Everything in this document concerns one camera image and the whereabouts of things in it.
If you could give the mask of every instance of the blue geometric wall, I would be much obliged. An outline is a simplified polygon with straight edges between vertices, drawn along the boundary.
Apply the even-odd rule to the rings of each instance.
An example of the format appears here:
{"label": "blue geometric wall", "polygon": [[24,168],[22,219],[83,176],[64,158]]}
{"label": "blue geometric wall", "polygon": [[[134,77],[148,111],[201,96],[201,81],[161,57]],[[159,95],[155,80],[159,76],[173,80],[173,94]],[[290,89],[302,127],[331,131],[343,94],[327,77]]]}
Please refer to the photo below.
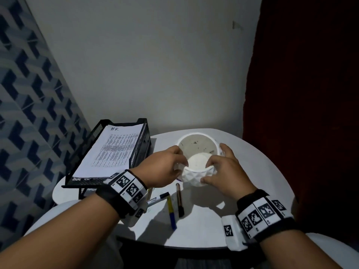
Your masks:
{"label": "blue geometric wall", "polygon": [[53,206],[89,127],[24,0],[0,0],[0,250]]}

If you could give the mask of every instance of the red curtain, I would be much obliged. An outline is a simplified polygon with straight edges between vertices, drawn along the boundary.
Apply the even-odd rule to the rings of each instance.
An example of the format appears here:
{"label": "red curtain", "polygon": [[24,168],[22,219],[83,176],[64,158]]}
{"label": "red curtain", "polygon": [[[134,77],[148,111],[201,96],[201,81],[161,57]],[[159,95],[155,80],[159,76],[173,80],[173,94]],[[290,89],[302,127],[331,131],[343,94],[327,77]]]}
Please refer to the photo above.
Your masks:
{"label": "red curtain", "polygon": [[359,239],[358,23],[358,0],[263,0],[243,111],[243,139],[285,176],[304,230],[352,246]]}

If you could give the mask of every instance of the hand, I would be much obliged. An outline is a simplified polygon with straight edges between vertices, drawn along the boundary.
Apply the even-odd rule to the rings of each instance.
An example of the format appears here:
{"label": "hand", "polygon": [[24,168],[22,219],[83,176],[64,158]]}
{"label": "hand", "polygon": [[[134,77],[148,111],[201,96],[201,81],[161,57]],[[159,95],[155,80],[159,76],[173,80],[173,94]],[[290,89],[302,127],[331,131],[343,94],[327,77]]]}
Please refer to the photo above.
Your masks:
{"label": "hand", "polygon": [[224,195],[238,200],[253,193],[257,188],[241,167],[233,151],[224,143],[220,144],[225,156],[213,155],[209,158],[206,168],[215,165],[217,174],[201,178],[202,183],[215,186]]}
{"label": "hand", "polygon": [[131,171],[145,183],[147,188],[161,188],[173,182],[182,173],[181,170],[173,169],[176,163],[188,166],[182,150],[174,145],[164,151],[153,153]]}

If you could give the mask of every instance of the tabletop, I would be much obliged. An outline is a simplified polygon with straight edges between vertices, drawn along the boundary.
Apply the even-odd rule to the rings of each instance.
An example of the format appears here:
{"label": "tabletop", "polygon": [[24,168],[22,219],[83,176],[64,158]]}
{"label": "tabletop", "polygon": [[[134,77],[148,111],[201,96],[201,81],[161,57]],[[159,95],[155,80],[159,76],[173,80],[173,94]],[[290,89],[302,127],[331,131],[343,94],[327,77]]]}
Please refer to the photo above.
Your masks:
{"label": "tabletop", "polygon": [[[153,152],[175,145],[188,133],[202,132],[218,143],[227,144],[234,152],[253,184],[277,197],[288,209],[292,207],[294,193],[278,168],[258,149],[246,141],[217,129],[187,129],[162,133],[151,137]],[[60,204],[78,199],[78,189],[64,189],[65,178],[55,186],[52,198]],[[178,218],[176,183],[181,185],[185,216]],[[166,201],[161,201],[147,210],[132,228],[121,222],[114,232],[120,237],[176,248],[221,248],[227,247],[221,217],[234,214],[236,201],[222,195],[212,186],[192,187],[187,183],[174,181],[163,188],[156,188],[152,197],[169,192],[175,210],[177,229],[171,228]]]}

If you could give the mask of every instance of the paper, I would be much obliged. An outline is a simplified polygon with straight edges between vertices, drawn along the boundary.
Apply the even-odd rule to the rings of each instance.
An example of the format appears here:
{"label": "paper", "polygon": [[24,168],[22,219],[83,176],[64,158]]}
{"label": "paper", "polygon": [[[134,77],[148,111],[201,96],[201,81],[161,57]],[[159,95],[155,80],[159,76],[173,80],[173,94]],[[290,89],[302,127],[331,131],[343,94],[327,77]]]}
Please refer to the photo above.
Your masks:
{"label": "paper", "polygon": [[109,177],[129,168],[143,124],[106,126],[95,144],[83,158],[73,177]]}

